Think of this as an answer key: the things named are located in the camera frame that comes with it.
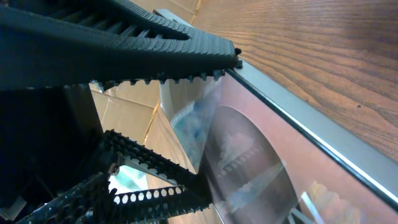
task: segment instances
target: brown wooden floor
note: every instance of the brown wooden floor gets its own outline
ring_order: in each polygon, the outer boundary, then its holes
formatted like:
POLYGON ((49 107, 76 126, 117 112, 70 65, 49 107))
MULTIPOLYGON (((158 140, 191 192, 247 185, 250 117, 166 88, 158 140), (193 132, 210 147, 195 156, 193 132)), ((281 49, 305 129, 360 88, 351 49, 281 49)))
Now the brown wooden floor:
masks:
MULTIPOLYGON (((161 108, 158 108, 154 116, 154 120, 149 128, 149 132, 144 144, 146 148, 153 149, 154 152, 161 154, 163 157, 168 158, 172 162, 178 163, 180 166, 189 169, 190 172, 195 173, 191 162, 182 149, 179 140, 177 139, 169 121, 166 118, 166 115, 161 108)), ((148 188, 150 189, 170 186, 170 184, 151 175, 147 175, 147 181, 148 188)), ((210 205, 210 209, 205 209, 203 212, 190 213, 187 215, 181 215, 179 217, 169 218, 168 222, 169 224, 222 223, 213 205, 210 205)))
POLYGON ((398 161, 398 2, 202 0, 196 28, 398 161))

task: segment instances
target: wood grain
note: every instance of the wood grain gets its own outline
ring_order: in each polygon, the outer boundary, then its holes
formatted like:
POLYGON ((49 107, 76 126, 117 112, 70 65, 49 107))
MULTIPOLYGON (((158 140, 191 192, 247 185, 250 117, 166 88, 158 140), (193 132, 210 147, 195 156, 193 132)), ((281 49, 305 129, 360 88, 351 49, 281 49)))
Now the wood grain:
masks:
MULTIPOLYGON (((163 157, 168 158, 172 162, 178 163, 180 166, 189 169, 190 172, 195 173, 192 164, 190 163, 161 108, 157 110, 144 144, 146 145, 146 148, 153 149, 154 152, 161 154, 163 157)), ((170 186, 170 184, 151 175, 147 175, 147 182, 148 188, 150 189, 170 186)), ((210 209, 205 209, 203 212, 190 213, 187 215, 169 218, 168 222, 169 224, 221 224, 221 220, 213 205, 210 205, 210 209)))
POLYGON ((202 0, 196 28, 398 161, 398 2, 202 0))

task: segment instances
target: wooden surface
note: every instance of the wooden surface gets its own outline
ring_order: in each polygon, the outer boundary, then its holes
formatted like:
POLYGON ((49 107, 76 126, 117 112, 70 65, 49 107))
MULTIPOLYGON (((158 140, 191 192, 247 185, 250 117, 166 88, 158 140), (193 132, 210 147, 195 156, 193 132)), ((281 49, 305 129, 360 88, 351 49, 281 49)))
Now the wooden surface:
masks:
POLYGON ((196 28, 398 161, 398 2, 202 0, 196 28))
MULTIPOLYGON (((154 152, 161 154, 163 157, 168 158, 172 162, 178 163, 180 166, 189 169, 190 172, 195 173, 162 108, 157 110, 144 144, 146 148, 153 149, 154 152)), ((170 184, 151 175, 147 175, 147 181, 148 188, 150 189, 170 186, 170 184)), ((205 209, 203 212, 190 213, 179 217, 169 218, 168 222, 169 224, 221 224, 221 220, 213 205, 210 205, 210 209, 205 209)))

